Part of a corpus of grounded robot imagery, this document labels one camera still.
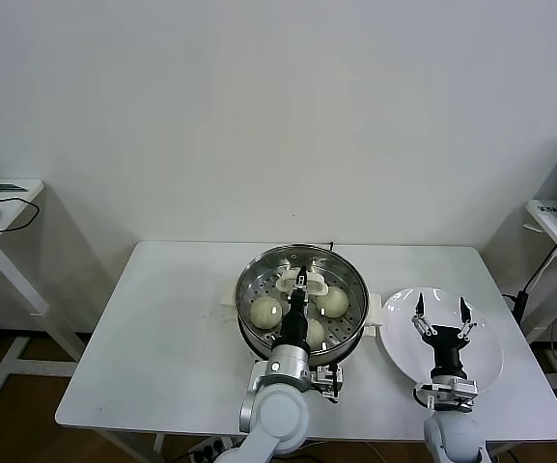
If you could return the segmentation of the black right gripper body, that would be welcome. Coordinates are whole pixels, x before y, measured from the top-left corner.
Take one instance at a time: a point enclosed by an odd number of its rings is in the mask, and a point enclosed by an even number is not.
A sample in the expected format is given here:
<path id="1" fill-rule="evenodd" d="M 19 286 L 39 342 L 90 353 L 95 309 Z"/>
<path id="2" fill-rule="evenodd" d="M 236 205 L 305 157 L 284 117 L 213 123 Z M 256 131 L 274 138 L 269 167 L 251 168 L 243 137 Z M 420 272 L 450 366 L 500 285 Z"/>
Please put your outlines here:
<path id="1" fill-rule="evenodd" d="M 434 368 L 431 377 L 466 377 L 460 361 L 460 351 L 468 345 L 465 337 L 460 338 L 460 329 L 448 326 L 433 326 L 435 333 L 423 335 L 423 342 L 433 349 Z"/>

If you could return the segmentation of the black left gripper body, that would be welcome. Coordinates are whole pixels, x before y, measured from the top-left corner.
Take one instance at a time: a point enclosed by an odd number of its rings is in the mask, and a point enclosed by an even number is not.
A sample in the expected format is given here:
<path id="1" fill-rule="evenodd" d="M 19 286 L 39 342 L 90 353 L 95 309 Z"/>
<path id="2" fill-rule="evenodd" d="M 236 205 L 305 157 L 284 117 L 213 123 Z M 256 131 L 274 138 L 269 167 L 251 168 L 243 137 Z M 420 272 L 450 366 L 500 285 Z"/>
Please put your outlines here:
<path id="1" fill-rule="evenodd" d="M 283 317 L 280 330 L 280 343 L 287 345 L 306 345 L 308 321 L 304 313 L 308 302 L 305 291 L 294 291 L 289 299 L 290 309 Z"/>

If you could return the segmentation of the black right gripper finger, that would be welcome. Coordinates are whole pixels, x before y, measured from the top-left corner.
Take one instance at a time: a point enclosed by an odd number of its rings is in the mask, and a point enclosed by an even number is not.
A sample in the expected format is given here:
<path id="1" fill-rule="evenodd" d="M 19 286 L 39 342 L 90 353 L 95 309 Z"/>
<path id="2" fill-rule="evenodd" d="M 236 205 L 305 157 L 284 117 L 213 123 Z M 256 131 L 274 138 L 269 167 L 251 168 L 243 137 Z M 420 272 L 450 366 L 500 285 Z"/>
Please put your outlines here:
<path id="1" fill-rule="evenodd" d="M 411 322 L 421 337 L 432 337 L 437 335 L 437 331 L 425 318 L 425 303 L 422 293 L 419 294 Z"/>
<path id="2" fill-rule="evenodd" d="M 476 323 L 473 321 L 472 311 L 463 297 L 460 298 L 460 320 L 462 326 L 458 338 L 467 339 L 471 330 L 476 326 Z"/>

